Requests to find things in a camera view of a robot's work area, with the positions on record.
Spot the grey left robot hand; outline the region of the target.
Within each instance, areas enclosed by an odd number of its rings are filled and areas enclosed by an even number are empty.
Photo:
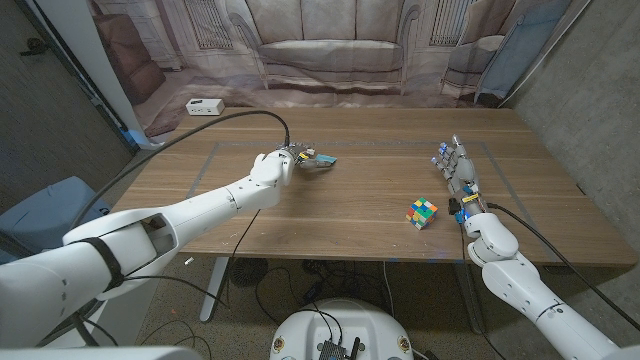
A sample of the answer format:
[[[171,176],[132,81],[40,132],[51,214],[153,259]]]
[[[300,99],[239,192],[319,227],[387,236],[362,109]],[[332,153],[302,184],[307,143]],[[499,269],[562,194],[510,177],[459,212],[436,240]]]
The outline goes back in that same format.
[[[304,143],[280,145],[277,150],[288,152],[293,157],[294,164],[303,169],[327,168],[337,161],[336,157],[320,154]]]

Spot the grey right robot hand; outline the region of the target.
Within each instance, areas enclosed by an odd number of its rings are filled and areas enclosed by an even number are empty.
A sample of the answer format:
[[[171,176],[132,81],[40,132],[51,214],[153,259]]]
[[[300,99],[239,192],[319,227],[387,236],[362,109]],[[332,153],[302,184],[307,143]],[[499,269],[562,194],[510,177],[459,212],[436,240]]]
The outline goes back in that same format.
[[[447,181],[450,215],[456,215],[464,222],[471,216],[488,211],[479,190],[479,177],[473,161],[457,134],[452,135],[450,143],[439,145],[431,162]]]

